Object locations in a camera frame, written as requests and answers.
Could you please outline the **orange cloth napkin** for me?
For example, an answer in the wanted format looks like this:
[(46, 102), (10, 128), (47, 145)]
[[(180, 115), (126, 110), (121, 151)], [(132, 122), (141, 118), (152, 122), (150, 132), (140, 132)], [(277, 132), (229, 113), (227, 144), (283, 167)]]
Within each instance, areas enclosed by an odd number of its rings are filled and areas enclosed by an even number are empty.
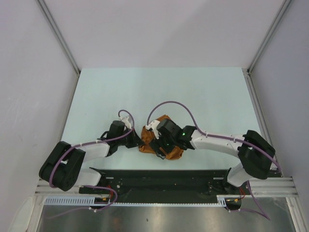
[(141, 140), (144, 144), (139, 146), (139, 151), (142, 153), (155, 154), (161, 159), (178, 160), (183, 155), (183, 149), (172, 145), (166, 137), (160, 136), (156, 138), (152, 130), (147, 130), (143, 126), (141, 131)]

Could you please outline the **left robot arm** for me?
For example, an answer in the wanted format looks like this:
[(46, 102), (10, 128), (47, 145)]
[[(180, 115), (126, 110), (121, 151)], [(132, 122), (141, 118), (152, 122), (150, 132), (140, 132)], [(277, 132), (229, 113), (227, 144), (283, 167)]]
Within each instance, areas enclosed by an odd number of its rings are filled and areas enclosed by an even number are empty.
[(62, 191), (70, 190), (74, 185), (89, 185), (96, 193), (102, 193), (107, 182), (99, 171), (82, 169), (84, 162), (109, 157), (118, 147), (134, 148), (144, 142), (131, 124), (124, 120), (115, 120), (97, 140), (72, 146), (60, 141), (56, 144), (39, 170), (40, 179), (50, 187)]

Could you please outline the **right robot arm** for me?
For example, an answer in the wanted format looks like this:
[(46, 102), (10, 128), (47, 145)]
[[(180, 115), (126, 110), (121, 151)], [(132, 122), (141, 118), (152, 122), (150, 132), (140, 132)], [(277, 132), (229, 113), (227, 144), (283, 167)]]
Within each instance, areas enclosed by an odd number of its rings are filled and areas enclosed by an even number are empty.
[(257, 132), (224, 136), (209, 134), (196, 126), (179, 127), (170, 119), (154, 120), (145, 126), (154, 134), (149, 145), (156, 155), (165, 159), (173, 149), (212, 150), (229, 154), (240, 163), (228, 169), (223, 178), (223, 189), (234, 194), (247, 181), (265, 180), (270, 173), (275, 149)]

